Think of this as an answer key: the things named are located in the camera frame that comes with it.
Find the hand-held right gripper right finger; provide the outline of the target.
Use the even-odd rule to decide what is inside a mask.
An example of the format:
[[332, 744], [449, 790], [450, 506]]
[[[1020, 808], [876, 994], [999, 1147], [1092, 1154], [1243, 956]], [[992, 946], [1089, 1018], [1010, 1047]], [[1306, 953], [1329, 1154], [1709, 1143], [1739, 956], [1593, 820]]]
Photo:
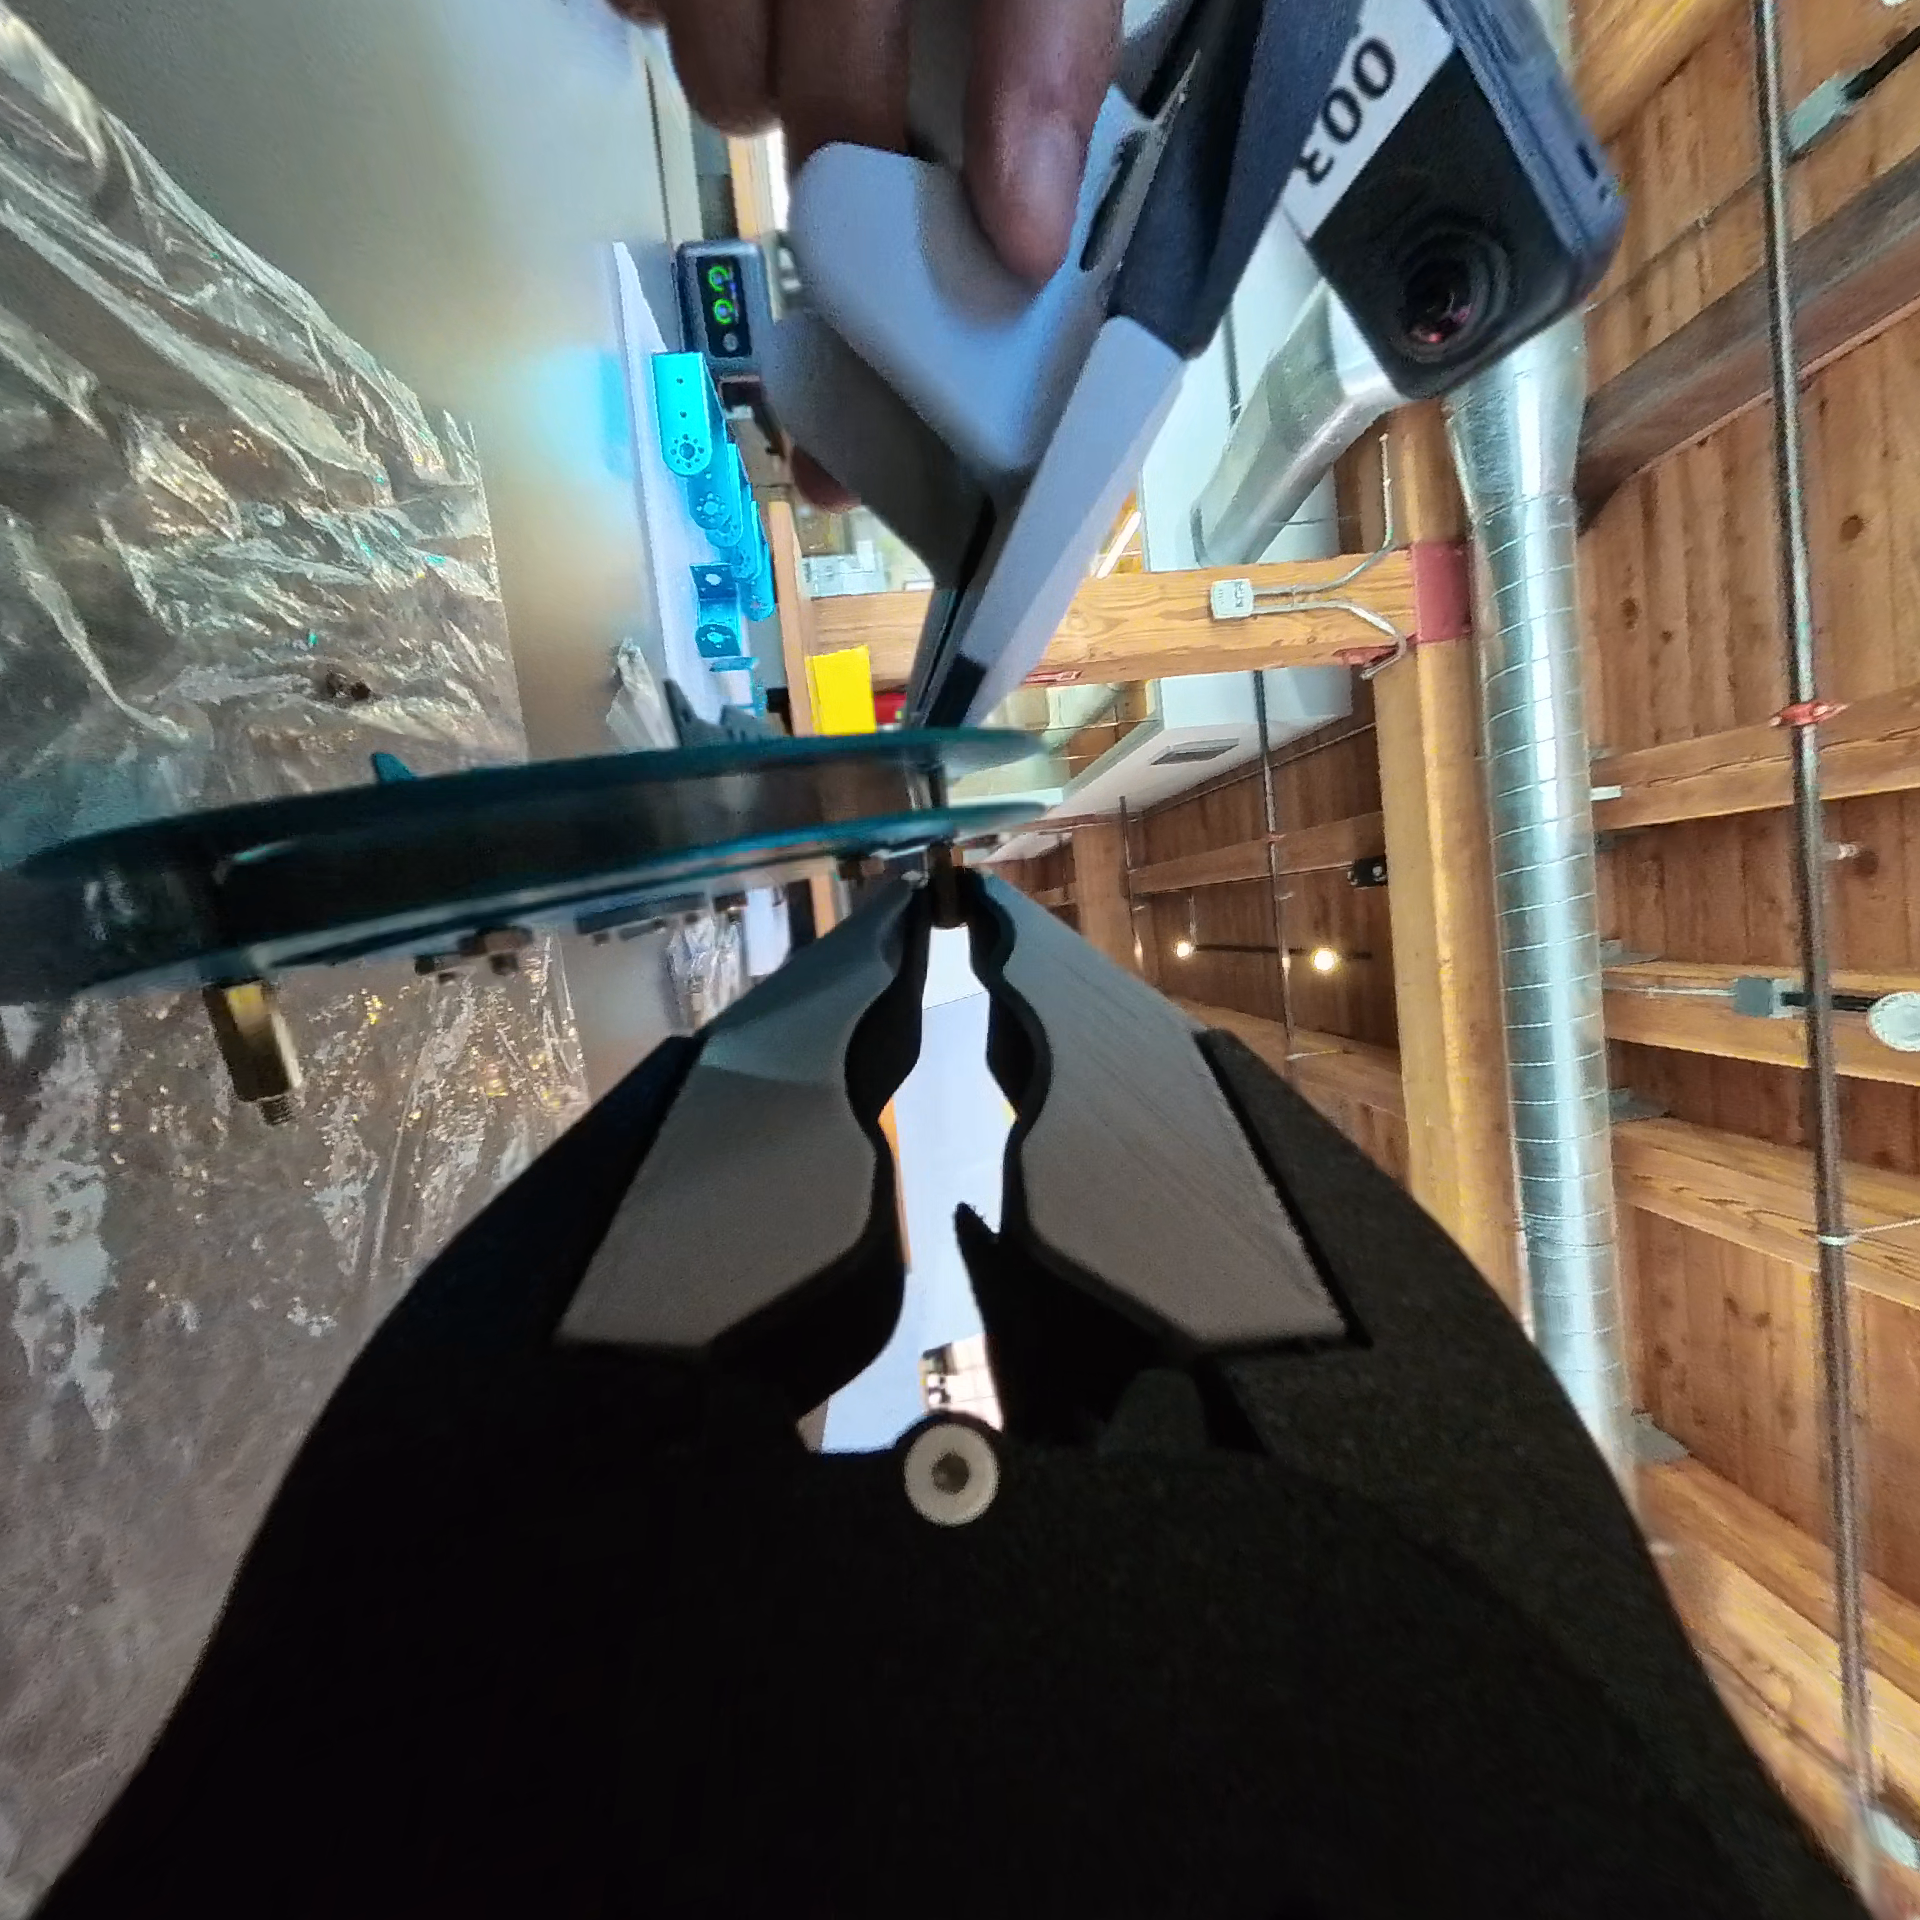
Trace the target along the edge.
[[1345, 1347], [1345, 1311], [1203, 1030], [998, 878], [960, 878], [1013, 1118], [960, 1233], [1005, 1433], [1103, 1433], [1145, 1376]]

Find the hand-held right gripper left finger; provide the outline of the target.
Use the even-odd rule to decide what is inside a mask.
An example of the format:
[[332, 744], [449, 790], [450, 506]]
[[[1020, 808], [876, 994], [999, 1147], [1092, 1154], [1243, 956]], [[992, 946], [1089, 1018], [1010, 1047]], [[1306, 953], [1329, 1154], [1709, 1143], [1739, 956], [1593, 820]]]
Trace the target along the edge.
[[919, 1047], [929, 913], [880, 883], [712, 1021], [569, 1301], [566, 1347], [715, 1371], [805, 1417], [902, 1304], [880, 1113]]

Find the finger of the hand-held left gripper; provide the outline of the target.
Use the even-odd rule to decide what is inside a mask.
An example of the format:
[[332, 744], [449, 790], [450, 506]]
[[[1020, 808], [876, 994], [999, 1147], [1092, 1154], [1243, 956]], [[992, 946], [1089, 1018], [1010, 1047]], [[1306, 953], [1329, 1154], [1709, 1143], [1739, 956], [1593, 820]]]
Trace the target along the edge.
[[875, 150], [822, 150], [792, 196], [803, 310], [788, 338], [992, 338], [1018, 387], [1018, 531], [1003, 563], [1003, 697], [1043, 661], [1140, 457], [1183, 357], [1112, 313], [1158, 154], [1099, 150], [1069, 261], [1022, 286], [973, 224], [963, 181]]
[[909, 720], [960, 728], [1003, 697], [998, 577], [1018, 531], [1018, 387], [992, 338], [778, 338], [769, 391], [803, 456], [929, 570]]

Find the blue round turntable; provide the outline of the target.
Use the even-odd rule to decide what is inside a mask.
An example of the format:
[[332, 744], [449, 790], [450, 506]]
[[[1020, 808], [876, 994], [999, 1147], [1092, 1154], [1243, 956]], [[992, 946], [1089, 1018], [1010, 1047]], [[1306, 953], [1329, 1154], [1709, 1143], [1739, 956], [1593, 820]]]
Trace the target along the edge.
[[709, 901], [1018, 833], [1003, 728], [725, 740], [378, 781], [62, 840], [3, 870], [3, 1000], [168, 994]]

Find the black timer with green digits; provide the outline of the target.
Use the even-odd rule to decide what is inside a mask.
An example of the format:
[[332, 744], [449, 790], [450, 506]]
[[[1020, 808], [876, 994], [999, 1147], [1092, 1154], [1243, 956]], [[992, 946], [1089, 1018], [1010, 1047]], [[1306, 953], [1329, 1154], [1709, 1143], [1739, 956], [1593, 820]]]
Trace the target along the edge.
[[678, 248], [683, 347], [720, 377], [758, 370], [758, 338], [772, 324], [762, 253], [739, 237], [702, 237]]

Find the white foam board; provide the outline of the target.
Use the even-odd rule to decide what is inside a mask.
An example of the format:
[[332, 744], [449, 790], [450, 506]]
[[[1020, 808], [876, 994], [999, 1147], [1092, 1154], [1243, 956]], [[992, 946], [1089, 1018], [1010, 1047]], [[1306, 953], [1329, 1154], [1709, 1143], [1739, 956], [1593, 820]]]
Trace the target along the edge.
[[749, 708], [769, 717], [765, 664], [758, 646], [759, 630], [778, 630], [778, 611], [769, 621], [749, 621], [750, 661], [738, 671], [712, 671], [695, 648], [695, 590], [688, 570], [695, 563], [722, 563], [718, 550], [692, 521], [679, 480], [666, 470], [655, 416], [652, 356], [670, 350], [655, 310], [645, 300], [633, 248], [612, 244], [605, 248], [612, 284], [618, 357], [623, 404], [629, 421], [630, 483], [636, 494], [636, 523], [645, 554], [642, 621], [645, 661], [660, 683], [679, 683], [702, 717], [718, 717], [722, 706]]

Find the clear plastic bag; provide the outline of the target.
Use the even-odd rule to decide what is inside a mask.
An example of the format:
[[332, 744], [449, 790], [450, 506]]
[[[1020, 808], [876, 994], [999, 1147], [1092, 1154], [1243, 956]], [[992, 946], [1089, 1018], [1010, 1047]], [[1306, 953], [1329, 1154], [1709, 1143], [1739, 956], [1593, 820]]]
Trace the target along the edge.
[[[370, 700], [335, 706], [328, 671]], [[470, 438], [229, 236], [3, 6], [3, 867], [513, 763]], [[272, 1476], [400, 1284], [585, 1106], [559, 956], [282, 980], [299, 1116], [203, 990], [3, 1004], [3, 1546]]]

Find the thin metal conduit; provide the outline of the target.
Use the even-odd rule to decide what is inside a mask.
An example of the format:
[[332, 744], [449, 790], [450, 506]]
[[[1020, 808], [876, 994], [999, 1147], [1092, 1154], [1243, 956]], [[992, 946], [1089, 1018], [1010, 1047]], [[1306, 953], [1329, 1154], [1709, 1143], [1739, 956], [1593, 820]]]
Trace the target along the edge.
[[1832, 1007], [1828, 857], [1820, 746], [1838, 708], [1816, 678], [1816, 616], [1805, 514], [1803, 357], [1795, 310], [1795, 236], [1789, 213], [1789, 108], [1782, 98], [1782, 10], [1750, 4], [1755, 106], [1759, 123], [1762, 286], [1769, 328], [1769, 396], [1773, 413], [1773, 514], [1782, 570], [1779, 727], [1789, 734], [1795, 814], [1798, 950], [1803, 971], [1805, 1068], [1810, 1078], [1810, 1228], [1816, 1248], [1816, 1354], [1823, 1380], [1823, 1458], [1838, 1594], [1838, 1686], [1846, 1767], [1846, 1873], [1865, 1906], [1878, 1903], [1879, 1768], [1869, 1677], [1862, 1593], [1862, 1484], [1853, 1366], [1853, 1304], [1840, 1130], [1840, 1063]]

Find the silver rectangular air duct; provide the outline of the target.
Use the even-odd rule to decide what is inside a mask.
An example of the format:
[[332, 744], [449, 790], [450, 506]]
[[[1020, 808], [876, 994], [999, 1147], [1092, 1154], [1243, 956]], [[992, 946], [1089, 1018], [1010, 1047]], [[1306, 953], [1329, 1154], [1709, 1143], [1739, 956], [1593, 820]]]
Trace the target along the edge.
[[1258, 563], [1338, 461], [1399, 406], [1352, 313], [1318, 280], [1198, 494], [1188, 517], [1198, 560]]

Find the teal perforated bracket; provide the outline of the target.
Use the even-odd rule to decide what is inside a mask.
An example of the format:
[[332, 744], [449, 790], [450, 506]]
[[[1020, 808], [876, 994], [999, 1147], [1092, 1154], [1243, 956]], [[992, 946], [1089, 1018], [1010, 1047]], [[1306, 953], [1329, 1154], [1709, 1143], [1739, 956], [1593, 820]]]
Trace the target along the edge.
[[[765, 716], [750, 708], [722, 706], [718, 717], [702, 717], [683, 686], [670, 680], [662, 686], [662, 716], [675, 728], [675, 748], [683, 753], [699, 746], [750, 746], [786, 737]], [[370, 778], [373, 784], [416, 781], [396, 754], [370, 754]]]

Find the silver spiral air duct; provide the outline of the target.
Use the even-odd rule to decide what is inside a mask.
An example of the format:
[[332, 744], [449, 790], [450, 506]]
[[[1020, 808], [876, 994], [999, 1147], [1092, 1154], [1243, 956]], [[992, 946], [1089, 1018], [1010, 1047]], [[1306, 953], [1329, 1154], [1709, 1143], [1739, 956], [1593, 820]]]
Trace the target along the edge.
[[1445, 423], [1475, 563], [1525, 1324], [1636, 1501], [1576, 591], [1586, 398], [1583, 326], [1563, 321], [1456, 390]]

